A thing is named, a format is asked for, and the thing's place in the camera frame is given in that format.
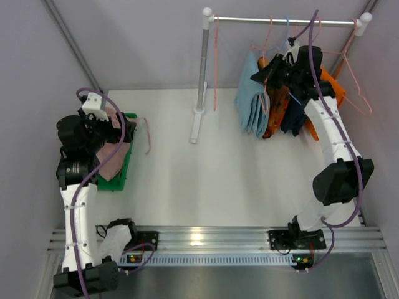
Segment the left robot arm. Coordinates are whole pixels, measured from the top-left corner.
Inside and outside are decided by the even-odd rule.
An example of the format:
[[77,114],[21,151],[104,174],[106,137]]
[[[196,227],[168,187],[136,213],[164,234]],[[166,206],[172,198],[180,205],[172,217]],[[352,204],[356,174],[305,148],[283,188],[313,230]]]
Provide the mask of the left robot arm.
[[112,125],[105,112],[79,110],[57,123],[61,159],[56,176],[65,211],[65,253],[62,270],[53,277],[56,290],[71,297],[114,291],[118,287],[118,265],[124,250],[137,240],[130,218],[109,223],[101,244],[97,242],[94,205],[98,191],[97,152],[105,143],[118,143],[122,128],[125,140],[133,136],[135,125],[125,116]]

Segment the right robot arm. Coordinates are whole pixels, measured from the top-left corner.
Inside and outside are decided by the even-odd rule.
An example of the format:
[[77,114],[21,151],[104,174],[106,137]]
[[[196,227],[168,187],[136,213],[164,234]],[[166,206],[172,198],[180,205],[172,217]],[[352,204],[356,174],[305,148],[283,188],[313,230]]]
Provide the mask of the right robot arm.
[[325,168],[312,182],[315,198],[287,225],[280,240],[294,249],[325,249],[322,221],[362,192],[374,170],[350,140],[339,115],[332,84],[322,79],[320,47],[293,45],[276,56],[251,80],[269,88],[287,87],[312,122],[324,155]]

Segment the orange patterned trousers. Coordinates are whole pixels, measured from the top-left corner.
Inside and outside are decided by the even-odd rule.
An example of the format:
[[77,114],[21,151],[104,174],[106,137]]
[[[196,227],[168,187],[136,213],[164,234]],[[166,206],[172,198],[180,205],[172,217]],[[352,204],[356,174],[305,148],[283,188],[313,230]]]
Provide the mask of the orange patterned trousers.
[[264,140],[269,139],[280,128],[281,121],[289,103],[290,90],[289,87],[285,85],[283,85],[279,89],[274,89],[266,86],[266,92],[269,96],[270,105],[267,127],[265,133],[262,136]]

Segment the pink hanger of blue trousers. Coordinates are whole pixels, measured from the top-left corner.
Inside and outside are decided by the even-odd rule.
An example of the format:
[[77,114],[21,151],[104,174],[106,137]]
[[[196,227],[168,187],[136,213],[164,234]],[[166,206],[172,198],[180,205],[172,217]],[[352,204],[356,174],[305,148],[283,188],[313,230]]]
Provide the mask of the pink hanger of blue trousers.
[[[250,49],[251,50],[259,50],[259,51],[261,51],[261,54],[262,54],[261,62],[262,62],[262,66],[263,67],[265,67],[269,63],[269,61],[266,59],[266,50],[267,50],[267,43],[269,42],[269,38],[271,36],[271,32],[272,32],[272,29],[273,29],[273,18],[272,18],[272,16],[269,16],[269,18],[270,18],[270,25],[269,25],[269,29],[267,31],[267,35],[266,35],[266,38],[264,40],[263,46],[260,47],[260,46],[258,46],[256,44],[251,44],[250,45]],[[264,83],[263,83],[264,90],[263,90],[262,95],[259,98],[259,102],[261,103],[261,108],[262,108],[261,111],[262,111],[263,115],[267,114],[268,107],[269,107],[269,105],[267,104],[267,99],[266,99],[267,98],[266,82],[267,82],[267,80],[265,79]]]

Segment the light blue trousers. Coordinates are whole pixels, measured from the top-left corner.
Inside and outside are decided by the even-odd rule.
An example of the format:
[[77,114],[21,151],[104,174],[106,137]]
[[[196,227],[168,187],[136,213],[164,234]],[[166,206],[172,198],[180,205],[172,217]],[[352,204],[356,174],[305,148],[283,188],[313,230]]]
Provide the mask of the light blue trousers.
[[262,139],[268,126],[270,99],[264,85],[251,80],[251,76],[258,71],[257,56],[250,50],[241,72],[234,103],[241,130],[253,132],[256,138]]

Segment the navy blue trousers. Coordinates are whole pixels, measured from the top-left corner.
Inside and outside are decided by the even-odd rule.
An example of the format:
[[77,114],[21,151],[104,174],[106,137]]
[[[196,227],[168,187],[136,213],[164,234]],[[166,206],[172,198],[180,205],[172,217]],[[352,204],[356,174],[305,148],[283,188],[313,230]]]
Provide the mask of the navy blue trousers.
[[301,102],[289,94],[289,103],[280,125],[281,130],[284,133],[291,131],[293,136],[297,136],[306,119],[307,116],[304,113],[304,107]]

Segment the bright orange trousers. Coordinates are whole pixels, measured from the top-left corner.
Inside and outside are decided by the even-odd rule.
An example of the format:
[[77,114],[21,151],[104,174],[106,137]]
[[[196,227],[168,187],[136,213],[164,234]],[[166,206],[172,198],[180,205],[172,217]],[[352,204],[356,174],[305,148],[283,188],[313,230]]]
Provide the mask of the bright orange trousers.
[[[328,71],[326,71],[326,69],[324,67],[321,67],[322,73],[320,78],[322,80],[326,80],[328,81],[334,92],[335,92],[335,99],[337,102],[337,107],[340,108],[344,102],[344,98],[346,96],[346,91],[341,87],[341,85],[333,78],[333,76],[331,76],[331,74],[328,73]],[[319,137],[317,135],[317,132],[315,130],[315,126],[313,125],[313,123],[311,122],[310,118],[307,118],[305,123],[304,123],[306,129],[308,130],[308,132],[311,134],[311,136],[313,137],[313,139],[315,141],[319,141]]]

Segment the pink hanger of orange trousers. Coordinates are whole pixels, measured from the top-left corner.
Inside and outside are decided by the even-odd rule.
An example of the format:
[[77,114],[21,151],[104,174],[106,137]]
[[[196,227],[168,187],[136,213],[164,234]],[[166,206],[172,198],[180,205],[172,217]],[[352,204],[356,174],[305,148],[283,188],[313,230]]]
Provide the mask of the pink hanger of orange trousers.
[[[318,38],[318,36],[319,36],[319,34],[320,34],[320,32],[321,32],[321,28],[322,28],[322,25],[321,25],[321,24],[317,23],[317,24],[315,24],[315,26],[316,26],[316,25],[318,25],[318,30],[317,30],[317,32],[313,35],[312,43],[314,43],[315,40]],[[306,30],[307,30],[306,27],[302,28],[301,30],[298,29],[298,26],[294,26],[294,27],[292,28],[292,37],[296,37],[296,36],[299,35],[299,37],[297,37],[297,38],[295,39],[295,41],[293,42],[293,45],[296,45],[296,44],[298,44],[298,45],[308,45],[308,44],[309,44],[308,36],[305,36],[304,33],[301,34],[302,31],[306,31]]]

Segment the green plastic bin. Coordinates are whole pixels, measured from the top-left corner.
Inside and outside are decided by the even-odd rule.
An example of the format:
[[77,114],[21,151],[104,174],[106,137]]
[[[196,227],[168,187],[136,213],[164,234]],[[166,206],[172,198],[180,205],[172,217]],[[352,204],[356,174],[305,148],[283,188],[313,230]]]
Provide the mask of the green plastic bin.
[[[134,113],[126,113],[126,117],[130,120],[137,118]],[[99,191],[122,191],[127,180],[127,170],[132,153],[133,142],[130,144],[123,143],[110,161],[102,166],[98,172],[98,190]],[[97,159],[100,163],[107,158],[112,151],[117,147],[116,144],[105,143],[103,147],[97,152]]]

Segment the white metal clothes rack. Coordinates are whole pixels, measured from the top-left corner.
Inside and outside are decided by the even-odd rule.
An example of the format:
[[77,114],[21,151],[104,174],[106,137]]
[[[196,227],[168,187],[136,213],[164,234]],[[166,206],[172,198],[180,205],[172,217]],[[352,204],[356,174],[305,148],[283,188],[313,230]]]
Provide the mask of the white metal clothes rack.
[[[362,36],[368,24],[372,20],[373,9],[370,7],[355,21],[319,21],[318,24],[325,27],[352,27],[356,36]],[[196,106],[194,107],[193,126],[190,134],[190,143],[196,144],[199,140],[201,119],[206,109],[204,107],[205,93],[207,89],[206,77],[206,63],[208,56],[209,33],[212,23],[223,22],[247,22],[255,24],[270,24],[270,25],[297,25],[306,26],[310,22],[304,19],[275,19],[268,18],[245,18],[245,17],[219,17],[213,14],[211,8],[206,7],[202,10],[202,42],[201,42],[201,60],[199,67],[198,80],[198,96]]]

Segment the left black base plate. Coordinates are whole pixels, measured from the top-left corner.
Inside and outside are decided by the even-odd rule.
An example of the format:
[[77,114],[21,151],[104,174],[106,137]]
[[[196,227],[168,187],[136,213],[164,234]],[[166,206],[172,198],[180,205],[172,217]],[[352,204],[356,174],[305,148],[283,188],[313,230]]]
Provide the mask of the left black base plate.
[[158,250],[159,232],[155,230],[141,230],[138,231],[137,245],[145,244],[141,247],[142,251],[152,251],[154,246],[155,251]]

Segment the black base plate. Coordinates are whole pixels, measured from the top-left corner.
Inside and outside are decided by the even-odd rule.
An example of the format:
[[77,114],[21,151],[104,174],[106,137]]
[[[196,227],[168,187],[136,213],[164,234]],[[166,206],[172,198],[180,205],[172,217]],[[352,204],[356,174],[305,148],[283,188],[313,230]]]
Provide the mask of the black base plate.
[[138,231],[137,245],[145,244],[141,247],[142,251],[152,251],[154,246],[155,251],[158,250],[159,232],[155,230],[141,230]]
[[310,232],[289,232],[288,230],[272,230],[268,232],[272,250],[315,250],[326,249],[322,230]]

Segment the aluminium mounting rail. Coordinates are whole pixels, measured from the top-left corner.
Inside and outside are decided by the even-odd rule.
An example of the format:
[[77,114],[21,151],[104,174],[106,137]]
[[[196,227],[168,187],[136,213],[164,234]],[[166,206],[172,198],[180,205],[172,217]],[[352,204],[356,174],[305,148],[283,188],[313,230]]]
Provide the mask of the aluminium mounting rail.
[[[271,252],[270,235],[279,227],[178,227],[139,226],[158,232],[158,252],[165,254],[215,254]],[[333,253],[386,252],[382,232],[376,227],[322,228],[326,246],[334,240]]]

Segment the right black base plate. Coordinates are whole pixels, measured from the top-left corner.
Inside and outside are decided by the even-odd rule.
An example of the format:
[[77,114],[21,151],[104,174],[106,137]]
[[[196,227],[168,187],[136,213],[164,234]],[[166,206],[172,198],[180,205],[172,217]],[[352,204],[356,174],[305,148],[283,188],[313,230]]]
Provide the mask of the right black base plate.
[[315,250],[326,249],[322,230],[310,232],[289,232],[288,230],[272,230],[268,232],[272,250]]

